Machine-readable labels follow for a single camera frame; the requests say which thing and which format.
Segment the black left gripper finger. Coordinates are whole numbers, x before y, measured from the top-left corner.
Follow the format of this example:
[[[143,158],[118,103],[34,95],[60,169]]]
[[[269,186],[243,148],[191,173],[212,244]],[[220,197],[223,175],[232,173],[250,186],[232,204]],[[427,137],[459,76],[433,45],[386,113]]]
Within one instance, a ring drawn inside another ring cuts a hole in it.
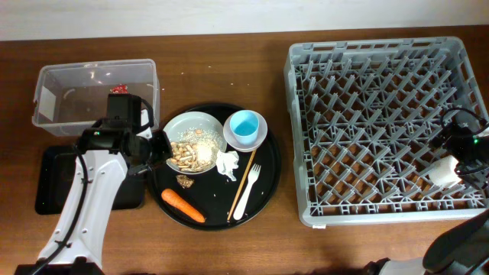
[[[149,163],[130,163],[128,165],[128,176],[135,176],[151,170]]]
[[[154,131],[151,138],[151,163],[165,163],[172,156],[173,151],[166,132]]]

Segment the light blue cup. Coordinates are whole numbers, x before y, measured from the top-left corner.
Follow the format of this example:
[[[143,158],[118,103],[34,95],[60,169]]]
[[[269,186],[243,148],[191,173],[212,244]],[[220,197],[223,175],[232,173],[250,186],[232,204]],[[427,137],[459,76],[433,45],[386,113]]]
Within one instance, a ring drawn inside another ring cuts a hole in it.
[[[231,116],[229,126],[240,144],[249,145],[257,139],[260,121],[253,111],[241,110]]]

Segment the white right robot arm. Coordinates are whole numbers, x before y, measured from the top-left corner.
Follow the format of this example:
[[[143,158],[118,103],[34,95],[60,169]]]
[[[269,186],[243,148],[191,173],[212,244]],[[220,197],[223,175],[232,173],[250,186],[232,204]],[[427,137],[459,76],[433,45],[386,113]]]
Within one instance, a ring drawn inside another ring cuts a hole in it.
[[[472,131],[440,118],[442,131],[432,140],[449,155],[429,168],[431,182],[443,189],[456,185],[488,191],[488,120],[462,107],[445,111],[466,112],[481,128]],[[429,246],[423,257],[395,261],[389,258],[368,263],[362,274],[487,274],[488,273],[488,210],[443,233]]]

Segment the white tissue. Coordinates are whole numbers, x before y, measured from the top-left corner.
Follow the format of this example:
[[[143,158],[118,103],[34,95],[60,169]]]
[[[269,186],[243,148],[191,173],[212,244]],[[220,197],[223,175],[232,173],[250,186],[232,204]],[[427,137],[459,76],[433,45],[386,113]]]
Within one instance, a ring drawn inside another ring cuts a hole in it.
[[[215,166],[220,174],[227,176],[231,181],[236,181],[233,170],[238,169],[238,161],[239,156],[236,151],[219,151],[217,153]]]

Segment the wooden chopstick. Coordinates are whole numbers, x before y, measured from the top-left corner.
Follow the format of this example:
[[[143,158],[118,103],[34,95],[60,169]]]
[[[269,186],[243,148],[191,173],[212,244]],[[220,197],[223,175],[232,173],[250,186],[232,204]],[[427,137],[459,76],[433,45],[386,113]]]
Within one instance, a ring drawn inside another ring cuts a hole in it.
[[[233,200],[233,203],[232,203],[232,207],[230,208],[230,211],[229,211],[229,213],[228,213],[228,216],[227,216],[227,219],[226,219],[226,220],[227,220],[227,222],[230,222],[230,220],[231,220],[232,214],[233,214],[233,212],[234,212],[234,210],[235,210],[235,206],[236,206],[236,205],[237,205],[237,203],[238,203],[239,196],[240,196],[241,191],[242,191],[242,189],[243,189],[243,186],[244,186],[244,184],[245,184],[245,180],[246,180],[246,178],[247,178],[247,176],[248,176],[248,173],[249,173],[249,171],[250,171],[250,169],[251,169],[251,165],[252,165],[252,163],[253,163],[253,160],[254,160],[254,157],[255,157],[256,152],[257,152],[257,149],[255,149],[255,150],[253,150],[253,151],[251,152],[251,156],[250,156],[250,158],[249,158],[249,160],[248,160],[248,164],[247,164],[247,166],[246,166],[246,168],[245,168],[245,170],[244,170],[243,177],[241,178],[241,182],[240,182],[240,184],[239,184],[239,186],[238,186],[238,190],[237,190],[237,192],[236,192],[236,194],[235,194],[235,197],[234,197],[234,200]]]

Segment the red Apollo snack wrapper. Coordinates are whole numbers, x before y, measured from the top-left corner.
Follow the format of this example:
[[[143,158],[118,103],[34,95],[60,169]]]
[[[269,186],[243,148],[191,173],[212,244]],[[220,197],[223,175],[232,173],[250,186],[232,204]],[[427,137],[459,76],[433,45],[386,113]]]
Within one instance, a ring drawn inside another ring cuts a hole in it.
[[[112,94],[128,94],[127,85],[119,85],[110,89]]]

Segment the white plastic fork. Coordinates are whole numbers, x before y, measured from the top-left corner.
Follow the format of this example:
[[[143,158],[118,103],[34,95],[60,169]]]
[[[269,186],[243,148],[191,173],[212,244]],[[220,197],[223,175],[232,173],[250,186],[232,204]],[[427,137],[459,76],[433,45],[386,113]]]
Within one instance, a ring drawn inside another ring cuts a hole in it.
[[[240,220],[244,213],[245,213],[245,207],[248,203],[248,199],[249,199],[249,196],[250,196],[250,193],[251,193],[251,189],[253,187],[253,185],[256,183],[258,177],[259,177],[259,174],[260,174],[260,171],[261,171],[261,165],[259,164],[254,164],[251,168],[251,171],[249,172],[248,174],[248,181],[247,181],[247,185],[246,185],[246,188],[236,206],[236,209],[233,213],[233,219],[234,220]]]

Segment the pile of rice and nutshells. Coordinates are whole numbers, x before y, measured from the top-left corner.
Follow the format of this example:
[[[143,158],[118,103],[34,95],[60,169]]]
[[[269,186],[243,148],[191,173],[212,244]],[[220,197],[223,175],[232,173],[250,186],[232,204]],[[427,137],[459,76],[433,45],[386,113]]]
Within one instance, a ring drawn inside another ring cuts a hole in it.
[[[225,150],[224,139],[217,131],[190,128],[170,142],[173,156],[167,164],[177,172],[203,173],[212,169],[219,151]]]

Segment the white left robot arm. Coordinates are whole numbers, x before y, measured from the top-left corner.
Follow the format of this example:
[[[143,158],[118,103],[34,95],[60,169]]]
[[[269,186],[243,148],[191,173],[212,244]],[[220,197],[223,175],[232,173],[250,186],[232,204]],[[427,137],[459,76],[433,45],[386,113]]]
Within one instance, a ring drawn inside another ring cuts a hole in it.
[[[35,264],[17,274],[101,274],[102,246],[113,202],[129,176],[152,170],[172,156],[164,131],[152,131],[154,111],[143,98],[110,94],[105,117],[73,147],[72,186],[57,226]]]

